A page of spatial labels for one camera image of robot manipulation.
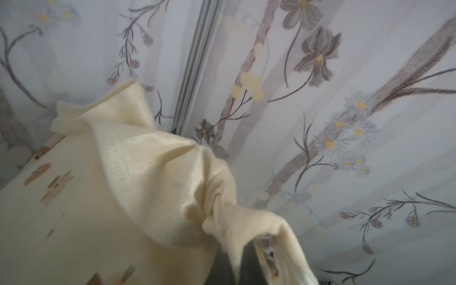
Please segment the cream bear print pillow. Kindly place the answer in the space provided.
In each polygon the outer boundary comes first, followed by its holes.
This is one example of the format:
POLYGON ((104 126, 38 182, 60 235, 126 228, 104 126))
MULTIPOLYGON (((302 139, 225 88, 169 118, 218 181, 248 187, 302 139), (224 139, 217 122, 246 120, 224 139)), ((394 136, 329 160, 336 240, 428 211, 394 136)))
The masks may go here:
POLYGON ((88 104, 59 102, 55 138, 1 190, 4 285, 205 285, 219 247, 275 238, 278 277, 318 283, 284 218, 242 207, 228 164, 156 128, 129 80, 88 104))

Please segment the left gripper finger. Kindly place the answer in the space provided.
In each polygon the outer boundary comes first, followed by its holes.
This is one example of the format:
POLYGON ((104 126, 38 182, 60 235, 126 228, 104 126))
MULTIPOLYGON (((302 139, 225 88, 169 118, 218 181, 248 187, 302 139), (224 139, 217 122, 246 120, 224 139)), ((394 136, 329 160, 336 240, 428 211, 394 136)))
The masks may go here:
POLYGON ((218 247, 207 285, 268 285, 278 277, 275 238, 255 238, 242 251, 239 277, 233 273, 228 254, 218 247))

